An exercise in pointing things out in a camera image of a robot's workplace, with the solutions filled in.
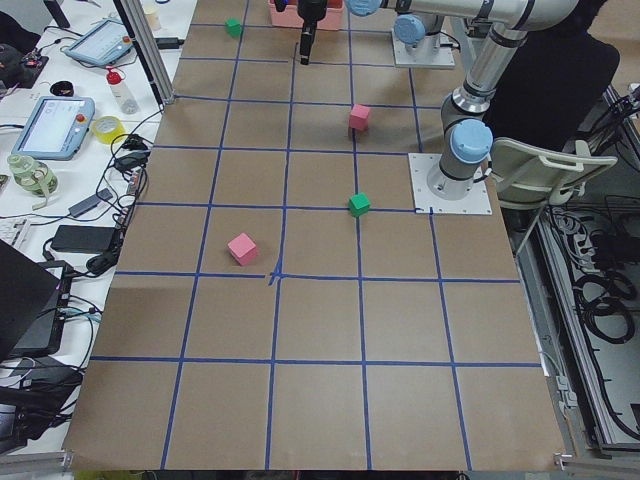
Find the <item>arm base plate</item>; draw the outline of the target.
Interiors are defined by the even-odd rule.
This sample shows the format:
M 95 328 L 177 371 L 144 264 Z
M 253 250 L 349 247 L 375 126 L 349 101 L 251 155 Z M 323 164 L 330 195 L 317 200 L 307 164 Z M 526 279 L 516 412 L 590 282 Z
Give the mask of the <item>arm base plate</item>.
M 391 35 L 396 67 L 440 70 L 455 68 L 453 47 L 445 31 L 437 36 L 426 36 L 415 45 L 403 43 L 394 32 Z
M 409 171 L 414 211 L 418 214 L 491 215 L 486 182 L 477 168 L 467 180 L 452 180 L 440 169 L 440 154 L 410 153 Z

